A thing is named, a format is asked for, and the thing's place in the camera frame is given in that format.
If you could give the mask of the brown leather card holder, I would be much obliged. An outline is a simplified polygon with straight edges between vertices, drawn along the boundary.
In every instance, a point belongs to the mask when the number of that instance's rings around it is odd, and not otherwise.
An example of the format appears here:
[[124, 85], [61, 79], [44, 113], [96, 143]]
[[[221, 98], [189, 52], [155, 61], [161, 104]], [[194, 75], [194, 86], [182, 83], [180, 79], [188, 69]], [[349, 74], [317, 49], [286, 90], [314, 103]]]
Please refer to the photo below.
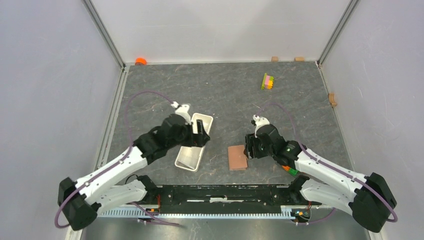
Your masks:
[[227, 148], [228, 167], [230, 171], [246, 170], [248, 167], [248, 157], [245, 154], [244, 145], [233, 145]]

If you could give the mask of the white rectangular tray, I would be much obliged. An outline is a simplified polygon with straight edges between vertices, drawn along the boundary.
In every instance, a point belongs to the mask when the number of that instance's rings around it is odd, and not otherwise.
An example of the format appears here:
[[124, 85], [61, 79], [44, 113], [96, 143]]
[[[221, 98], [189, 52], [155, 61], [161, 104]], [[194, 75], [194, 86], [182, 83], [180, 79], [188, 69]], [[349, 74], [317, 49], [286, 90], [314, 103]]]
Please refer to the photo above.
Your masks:
[[[214, 118], [210, 115], [194, 113], [191, 117], [191, 121], [195, 123], [196, 120], [202, 120], [203, 127], [206, 133], [209, 135]], [[174, 165], [177, 168], [180, 168], [186, 171], [197, 172], [199, 169], [200, 162], [202, 160], [204, 150], [205, 150], [205, 146], [203, 147], [182, 146], [175, 159]]]

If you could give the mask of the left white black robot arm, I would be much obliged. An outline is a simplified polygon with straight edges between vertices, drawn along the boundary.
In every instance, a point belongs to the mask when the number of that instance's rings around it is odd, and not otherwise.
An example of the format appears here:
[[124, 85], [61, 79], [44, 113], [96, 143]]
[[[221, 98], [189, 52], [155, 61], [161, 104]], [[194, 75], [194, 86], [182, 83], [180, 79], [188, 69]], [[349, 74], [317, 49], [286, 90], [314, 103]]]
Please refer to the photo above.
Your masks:
[[190, 148], [194, 158], [201, 159], [202, 150], [210, 140], [213, 120], [213, 117], [200, 113], [194, 113], [188, 120], [173, 113], [161, 125], [140, 135], [106, 165], [77, 180], [70, 177], [63, 179], [58, 188], [59, 210], [54, 219], [55, 226], [62, 227], [59, 224], [60, 214], [68, 221], [67, 226], [78, 231], [89, 226], [100, 214], [115, 207], [139, 201], [153, 203], [157, 198], [154, 187], [141, 180], [133, 180], [121, 186], [117, 183], [163, 158], [174, 147]]

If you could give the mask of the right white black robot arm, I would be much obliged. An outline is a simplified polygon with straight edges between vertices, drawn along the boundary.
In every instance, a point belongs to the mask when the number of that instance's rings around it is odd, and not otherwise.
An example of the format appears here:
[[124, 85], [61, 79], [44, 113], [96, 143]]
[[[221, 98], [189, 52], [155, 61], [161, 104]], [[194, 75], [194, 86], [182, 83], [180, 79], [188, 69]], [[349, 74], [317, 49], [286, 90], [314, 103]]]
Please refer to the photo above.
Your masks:
[[271, 157], [279, 165], [304, 173], [289, 189], [295, 204], [317, 202], [341, 210], [368, 231], [379, 233], [397, 201], [385, 178], [375, 172], [364, 175], [341, 167], [295, 140], [285, 140], [272, 124], [262, 125], [245, 135], [249, 159]]

